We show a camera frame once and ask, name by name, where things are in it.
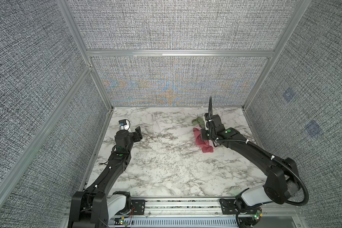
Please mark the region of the dark pink cloth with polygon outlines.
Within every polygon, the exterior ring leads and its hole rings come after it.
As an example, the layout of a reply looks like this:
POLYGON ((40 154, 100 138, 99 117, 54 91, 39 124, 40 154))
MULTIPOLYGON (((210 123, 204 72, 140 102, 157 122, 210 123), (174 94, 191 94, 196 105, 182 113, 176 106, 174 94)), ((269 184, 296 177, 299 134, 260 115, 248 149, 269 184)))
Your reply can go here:
POLYGON ((209 141, 204 141, 201 138, 201 128, 194 127, 193 128, 193 135, 195 138, 195 144, 201 149, 203 153, 213 153, 214 147, 210 145, 209 141))

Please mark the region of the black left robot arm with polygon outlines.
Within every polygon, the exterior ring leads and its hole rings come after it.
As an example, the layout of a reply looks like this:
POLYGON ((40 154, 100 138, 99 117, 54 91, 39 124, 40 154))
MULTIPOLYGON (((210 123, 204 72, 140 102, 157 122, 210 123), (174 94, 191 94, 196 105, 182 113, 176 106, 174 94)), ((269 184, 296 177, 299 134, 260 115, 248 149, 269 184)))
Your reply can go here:
POLYGON ((116 192, 110 201, 107 197, 118 177, 129 165, 134 143, 142 138, 140 127, 135 128, 134 132, 122 129, 116 133, 116 145, 112 148, 105 169, 89 187, 76 192, 72 197, 69 228, 107 228, 109 219, 118 212, 131 211, 130 193, 116 192))

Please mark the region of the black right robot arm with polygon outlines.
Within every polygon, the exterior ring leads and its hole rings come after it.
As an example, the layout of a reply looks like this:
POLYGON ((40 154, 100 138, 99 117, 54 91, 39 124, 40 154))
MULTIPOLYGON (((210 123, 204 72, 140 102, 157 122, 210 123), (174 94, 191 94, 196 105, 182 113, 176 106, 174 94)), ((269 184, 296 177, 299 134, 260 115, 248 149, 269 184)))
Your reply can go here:
POLYGON ((239 193, 232 205, 233 209, 242 211, 270 202, 293 204, 289 200, 292 196, 299 190, 306 192, 294 160, 275 156, 251 142, 238 130, 225 128, 219 115, 206 113, 202 119, 205 124, 205 128, 201 131, 202 140, 212 141, 215 146, 224 146, 236 151, 267 177, 264 184, 239 193))

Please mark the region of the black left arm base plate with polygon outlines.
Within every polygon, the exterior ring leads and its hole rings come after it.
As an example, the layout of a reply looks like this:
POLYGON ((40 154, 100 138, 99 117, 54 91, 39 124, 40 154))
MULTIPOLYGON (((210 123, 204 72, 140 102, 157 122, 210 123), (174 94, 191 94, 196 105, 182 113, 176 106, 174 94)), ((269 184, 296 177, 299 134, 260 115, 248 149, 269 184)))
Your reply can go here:
POLYGON ((144 215, 145 203, 146 201, 144 199, 132 199, 131 209, 126 215, 130 216, 131 213, 132 215, 144 215))

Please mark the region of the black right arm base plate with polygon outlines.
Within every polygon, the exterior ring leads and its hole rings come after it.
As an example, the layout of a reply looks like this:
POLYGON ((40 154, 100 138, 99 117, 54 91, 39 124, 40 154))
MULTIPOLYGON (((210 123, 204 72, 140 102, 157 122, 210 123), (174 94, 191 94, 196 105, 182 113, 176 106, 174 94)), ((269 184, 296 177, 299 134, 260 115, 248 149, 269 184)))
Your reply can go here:
POLYGON ((255 214, 261 204, 253 206, 247 205, 242 198, 222 198, 219 199, 220 208, 223 215, 237 215, 240 214, 255 214))

